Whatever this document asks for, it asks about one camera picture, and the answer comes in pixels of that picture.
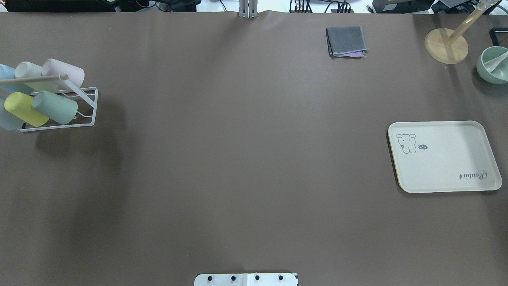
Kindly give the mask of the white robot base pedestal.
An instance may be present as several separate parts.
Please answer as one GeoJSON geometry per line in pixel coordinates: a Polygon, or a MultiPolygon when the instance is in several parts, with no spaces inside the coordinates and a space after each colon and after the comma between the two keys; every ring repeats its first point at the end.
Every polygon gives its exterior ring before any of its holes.
{"type": "Polygon", "coordinates": [[[225,273],[200,274],[194,286],[298,286],[299,279],[293,273],[225,273]]]}

